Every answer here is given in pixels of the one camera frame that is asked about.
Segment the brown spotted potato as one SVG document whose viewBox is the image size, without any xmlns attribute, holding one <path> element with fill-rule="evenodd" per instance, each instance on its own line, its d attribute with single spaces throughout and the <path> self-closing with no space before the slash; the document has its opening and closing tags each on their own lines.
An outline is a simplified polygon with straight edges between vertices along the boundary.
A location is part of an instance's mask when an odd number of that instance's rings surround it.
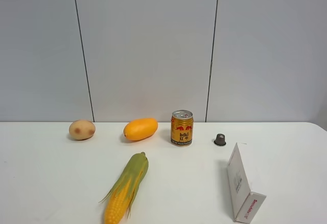
<svg viewBox="0 0 327 224">
<path fill-rule="evenodd" d="M 74 121 L 69 127 L 69 135 L 74 140 L 86 140 L 91 138 L 96 131 L 95 125 L 88 120 Z"/>
</svg>

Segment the gold Red Bull can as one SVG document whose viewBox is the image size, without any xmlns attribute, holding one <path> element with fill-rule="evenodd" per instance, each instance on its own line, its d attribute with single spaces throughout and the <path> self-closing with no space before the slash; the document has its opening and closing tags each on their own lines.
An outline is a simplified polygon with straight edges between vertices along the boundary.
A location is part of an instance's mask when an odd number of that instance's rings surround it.
<svg viewBox="0 0 327 224">
<path fill-rule="evenodd" d="M 177 110 L 171 117 L 171 143 L 188 146 L 193 140 L 193 114 L 188 110 Z"/>
</svg>

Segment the orange yellow mango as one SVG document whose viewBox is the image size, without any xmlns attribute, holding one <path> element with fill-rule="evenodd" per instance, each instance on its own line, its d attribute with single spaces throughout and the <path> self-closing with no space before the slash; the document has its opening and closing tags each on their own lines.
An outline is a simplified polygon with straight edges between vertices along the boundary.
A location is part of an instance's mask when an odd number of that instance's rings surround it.
<svg viewBox="0 0 327 224">
<path fill-rule="evenodd" d="M 151 137 L 158 129 L 158 122 L 154 118 L 141 118 L 129 122 L 123 134 L 130 141 L 139 141 Z"/>
</svg>

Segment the dark coffee capsule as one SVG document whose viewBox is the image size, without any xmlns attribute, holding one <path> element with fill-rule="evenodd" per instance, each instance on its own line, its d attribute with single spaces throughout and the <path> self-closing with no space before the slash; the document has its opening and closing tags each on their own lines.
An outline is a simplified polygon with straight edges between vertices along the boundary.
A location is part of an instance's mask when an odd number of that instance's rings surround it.
<svg viewBox="0 0 327 224">
<path fill-rule="evenodd" d="M 216 139 L 214 140 L 214 144 L 217 146 L 225 146 L 226 141 L 225 141 L 225 135 L 224 134 L 217 134 Z"/>
</svg>

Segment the yellow corn cob green husk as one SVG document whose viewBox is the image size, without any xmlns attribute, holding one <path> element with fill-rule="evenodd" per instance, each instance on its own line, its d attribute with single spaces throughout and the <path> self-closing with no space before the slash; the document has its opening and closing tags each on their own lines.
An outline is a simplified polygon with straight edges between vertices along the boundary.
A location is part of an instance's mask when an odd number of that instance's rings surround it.
<svg viewBox="0 0 327 224">
<path fill-rule="evenodd" d="M 110 191 L 102 199 L 107 201 L 104 210 L 104 223 L 120 223 L 130 215 L 132 204 L 139 186 L 149 168 L 149 161 L 144 152 L 134 154 Z"/>
</svg>

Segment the white cardboard box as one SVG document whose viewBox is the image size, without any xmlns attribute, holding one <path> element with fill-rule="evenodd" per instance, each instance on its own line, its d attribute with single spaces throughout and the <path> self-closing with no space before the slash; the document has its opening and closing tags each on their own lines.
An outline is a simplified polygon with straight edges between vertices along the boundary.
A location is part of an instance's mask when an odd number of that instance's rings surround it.
<svg viewBox="0 0 327 224">
<path fill-rule="evenodd" d="M 252 146 L 236 143 L 227 165 L 236 222 L 251 223 L 267 197 L 258 166 L 259 159 Z"/>
</svg>

